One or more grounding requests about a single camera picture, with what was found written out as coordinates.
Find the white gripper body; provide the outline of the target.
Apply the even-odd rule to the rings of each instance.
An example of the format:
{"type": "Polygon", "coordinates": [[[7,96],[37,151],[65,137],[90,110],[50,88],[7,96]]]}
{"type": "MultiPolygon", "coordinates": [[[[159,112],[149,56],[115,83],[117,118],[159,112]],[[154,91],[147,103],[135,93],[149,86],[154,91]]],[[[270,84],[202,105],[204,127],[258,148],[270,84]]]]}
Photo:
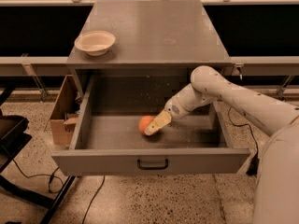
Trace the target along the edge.
{"type": "Polygon", "coordinates": [[[175,120],[189,115],[198,105],[199,96],[196,93],[180,91],[166,102],[164,110],[175,120]]]}

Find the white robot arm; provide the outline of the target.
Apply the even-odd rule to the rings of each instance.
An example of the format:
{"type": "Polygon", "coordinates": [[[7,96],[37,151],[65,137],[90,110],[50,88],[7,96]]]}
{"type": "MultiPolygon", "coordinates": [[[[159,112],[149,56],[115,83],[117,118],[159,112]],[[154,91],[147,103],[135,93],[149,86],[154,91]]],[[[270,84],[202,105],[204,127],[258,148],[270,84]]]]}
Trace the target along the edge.
{"type": "Polygon", "coordinates": [[[191,83],[174,95],[144,134],[216,99],[232,107],[270,139],[258,166],[252,224],[299,224],[299,109],[238,86],[209,66],[192,71],[191,83]]]}

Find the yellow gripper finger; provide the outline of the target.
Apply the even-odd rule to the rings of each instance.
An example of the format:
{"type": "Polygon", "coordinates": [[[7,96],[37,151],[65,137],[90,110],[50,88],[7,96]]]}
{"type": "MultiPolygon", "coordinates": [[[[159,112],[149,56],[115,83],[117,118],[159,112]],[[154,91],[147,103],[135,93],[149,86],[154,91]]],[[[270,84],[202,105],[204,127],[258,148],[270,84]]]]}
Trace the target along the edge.
{"type": "Polygon", "coordinates": [[[145,128],[145,135],[151,136],[160,131],[164,126],[168,125],[172,120],[172,116],[167,111],[161,111],[153,121],[145,128]]]}

